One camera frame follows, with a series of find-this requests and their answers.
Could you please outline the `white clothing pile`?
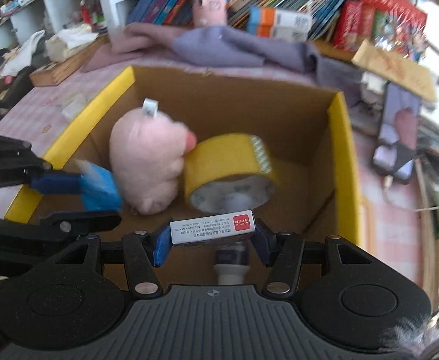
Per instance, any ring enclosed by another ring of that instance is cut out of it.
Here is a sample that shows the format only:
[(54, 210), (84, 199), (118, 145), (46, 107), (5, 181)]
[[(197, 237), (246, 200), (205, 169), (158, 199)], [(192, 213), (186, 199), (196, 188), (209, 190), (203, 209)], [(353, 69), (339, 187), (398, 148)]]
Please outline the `white clothing pile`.
[(46, 31), (44, 29), (33, 33), (26, 42), (18, 49), (15, 56), (9, 60), (1, 70), (1, 76), (16, 76), (23, 68), (32, 65), (32, 57), (37, 51), (38, 44), (44, 38)]

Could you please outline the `orange blue white box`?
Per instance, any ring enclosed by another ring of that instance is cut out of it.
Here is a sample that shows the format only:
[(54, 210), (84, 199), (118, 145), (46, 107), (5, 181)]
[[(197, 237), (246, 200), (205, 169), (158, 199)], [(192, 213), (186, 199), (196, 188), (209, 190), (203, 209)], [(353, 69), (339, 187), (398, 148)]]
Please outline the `orange blue white box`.
[(298, 43), (307, 40), (311, 27), (312, 16), (309, 13), (252, 7), (249, 10), (246, 31), (262, 38)]

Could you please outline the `brown paper envelope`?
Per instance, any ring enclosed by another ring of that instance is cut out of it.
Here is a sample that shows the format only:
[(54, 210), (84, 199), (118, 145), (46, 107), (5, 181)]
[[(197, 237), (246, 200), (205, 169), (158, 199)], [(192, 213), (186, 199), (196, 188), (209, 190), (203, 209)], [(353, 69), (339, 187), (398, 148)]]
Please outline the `brown paper envelope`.
[(429, 69), (395, 51), (375, 47), (365, 40), (354, 54), (351, 63), (413, 92), (424, 101), (437, 102), (436, 86)]

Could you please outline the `pink cylindrical container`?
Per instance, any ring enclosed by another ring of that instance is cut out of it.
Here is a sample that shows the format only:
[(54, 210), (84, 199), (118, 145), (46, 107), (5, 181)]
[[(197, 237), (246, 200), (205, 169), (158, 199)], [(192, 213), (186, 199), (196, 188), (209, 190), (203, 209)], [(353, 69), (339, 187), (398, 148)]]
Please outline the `pink cylindrical container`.
[(226, 26), (227, 0), (193, 0), (193, 25), (195, 28)]

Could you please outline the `wooden chess box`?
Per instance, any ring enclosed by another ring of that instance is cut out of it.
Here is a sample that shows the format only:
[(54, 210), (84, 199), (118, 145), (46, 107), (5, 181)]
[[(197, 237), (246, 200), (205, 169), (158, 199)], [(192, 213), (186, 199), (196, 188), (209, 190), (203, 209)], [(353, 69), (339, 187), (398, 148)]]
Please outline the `wooden chess box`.
[(95, 54), (98, 48), (108, 43), (109, 37), (99, 35), (96, 41), (78, 54), (71, 56), (62, 63), (49, 63), (36, 69), (29, 75), (34, 87), (57, 86), (78, 71)]

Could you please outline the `pink plush pig toy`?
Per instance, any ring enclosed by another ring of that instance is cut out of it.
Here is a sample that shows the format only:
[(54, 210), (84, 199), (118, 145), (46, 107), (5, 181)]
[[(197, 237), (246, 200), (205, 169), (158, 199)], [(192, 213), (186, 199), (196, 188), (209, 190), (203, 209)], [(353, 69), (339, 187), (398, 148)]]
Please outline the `pink plush pig toy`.
[(196, 145), (196, 135), (185, 124), (146, 98), (110, 134), (110, 166), (122, 198), (141, 215), (165, 211), (177, 196), (184, 156)]

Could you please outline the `pink purple cloth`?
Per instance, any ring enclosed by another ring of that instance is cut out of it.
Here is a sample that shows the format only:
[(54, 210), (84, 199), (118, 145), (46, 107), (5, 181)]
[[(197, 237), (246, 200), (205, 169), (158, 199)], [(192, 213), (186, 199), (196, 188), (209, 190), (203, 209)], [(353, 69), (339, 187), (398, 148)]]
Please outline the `pink purple cloth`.
[(129, 24), (111, 43), (98, 48), (83, 66), (92, 72), (140, 56), (146, 49), (163, 48), (184, 62), (208, 68), (260, 68), (275, 64), (314, 77), (317, 85), (339, 89), (349, 107), (361, 101), (362, 72), (324, 57), (310, 42), (252, 35), (228, 26), (186, 29), (148, 23)]

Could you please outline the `red book box set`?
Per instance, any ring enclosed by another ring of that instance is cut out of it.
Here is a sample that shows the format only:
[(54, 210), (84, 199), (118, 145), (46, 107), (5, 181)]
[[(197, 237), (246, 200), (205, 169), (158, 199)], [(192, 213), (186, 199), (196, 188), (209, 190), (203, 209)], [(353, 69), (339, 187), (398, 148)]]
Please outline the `red book box set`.
[(346, 0), (332, 44), (355, 52), (364, 41), (418, 63), (427, 48), (427, 14), (407, 0)]

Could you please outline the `cream tissue pack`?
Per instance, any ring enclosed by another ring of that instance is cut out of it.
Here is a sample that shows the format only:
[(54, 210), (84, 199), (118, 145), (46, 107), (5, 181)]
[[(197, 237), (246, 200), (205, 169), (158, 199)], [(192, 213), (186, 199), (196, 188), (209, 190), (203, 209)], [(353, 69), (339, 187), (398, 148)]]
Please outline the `cream tissue pack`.
[(65, 28), (45, 42), (46, 53), (52, 62), (62, 63), (88, 47), (97, 37), (89, 24)]

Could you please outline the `yellow tape roll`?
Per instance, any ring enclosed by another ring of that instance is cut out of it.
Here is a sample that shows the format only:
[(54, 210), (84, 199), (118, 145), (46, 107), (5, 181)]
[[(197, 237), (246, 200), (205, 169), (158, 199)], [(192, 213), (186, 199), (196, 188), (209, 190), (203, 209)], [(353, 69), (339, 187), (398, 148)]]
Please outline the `yellow tape roll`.
[(184, 196), (208, 214), (253, 210), (276, 188), (268, 149), (259, 136), (230, 133), (199, 143), (184, 159)]

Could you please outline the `white charger adapter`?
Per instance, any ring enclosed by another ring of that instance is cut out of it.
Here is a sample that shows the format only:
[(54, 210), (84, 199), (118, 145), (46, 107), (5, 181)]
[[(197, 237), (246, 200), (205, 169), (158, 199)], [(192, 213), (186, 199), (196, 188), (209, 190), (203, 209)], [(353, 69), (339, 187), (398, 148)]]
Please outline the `white charger adapter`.
[(80, 197), (87, 211), (122, 210), (122, 197), (113, 174), (86, 160), (77, 160), (80, 170)]

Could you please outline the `blue white tube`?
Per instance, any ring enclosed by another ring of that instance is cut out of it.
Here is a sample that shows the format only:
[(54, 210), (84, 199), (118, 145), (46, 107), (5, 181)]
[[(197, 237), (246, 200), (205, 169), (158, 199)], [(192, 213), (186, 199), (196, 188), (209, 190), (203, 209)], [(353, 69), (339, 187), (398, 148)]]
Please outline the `blue white tube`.
[(220, 285), (244, 283), (249, 271), (247, 241), (255, 232), (251, 210), (170, 223), (170, 239), (174, 246), (215, 247), (214, 270)]

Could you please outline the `yellow cardboard box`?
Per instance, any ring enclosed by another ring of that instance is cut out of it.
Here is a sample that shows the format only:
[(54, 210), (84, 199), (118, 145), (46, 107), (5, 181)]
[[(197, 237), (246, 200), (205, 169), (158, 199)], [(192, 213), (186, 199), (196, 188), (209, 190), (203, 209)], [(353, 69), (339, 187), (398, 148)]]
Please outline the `yellow cardboard box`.
[(187, 155), (179, 195), (162, 213), (125, 213), (118, 234), (167, 219), (209, 214), (215, 186), (244, 197), (247, 177), (270, 181), (272, 196), (254, 214), (279, 232), (313, 241), (338, 234), (362, 244), (359, 170), (341, 92), (280, 80), (126, 67), (36, 154), (56, 169), (78, 159), (107, 167), (113, 126), (146, 99), (186, 124), (198, 143)]

